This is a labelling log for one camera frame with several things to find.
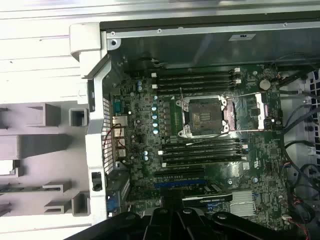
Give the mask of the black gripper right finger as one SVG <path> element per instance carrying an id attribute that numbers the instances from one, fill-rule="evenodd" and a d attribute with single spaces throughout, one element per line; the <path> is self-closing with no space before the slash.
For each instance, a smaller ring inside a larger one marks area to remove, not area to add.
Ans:
<path id="1" fill-rule="evenodd" d="M 230 202 L 233 194 L 229 191 L 216 189 L 190 195 L 190 191 L 173 188 L 178 191 L 178 208 L 174 215 L 178 217 L 188 238 L 191 240 L 297 240 L 298 234 L 272 230 L 260 224 L 242 218 L 228 211 L 218 211 L 207 217 L 198 207 Z"/>

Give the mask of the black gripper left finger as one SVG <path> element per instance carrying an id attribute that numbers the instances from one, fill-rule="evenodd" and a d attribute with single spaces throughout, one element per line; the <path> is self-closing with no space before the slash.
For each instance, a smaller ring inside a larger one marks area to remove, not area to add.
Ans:
<path id="1" fill-rule="evenodd" d="M 141 217 L 127 211 L 82 230 L 68 240 L 169 240 L 178 191 L 162 189 L 160 207 L 146 209 Z"/>

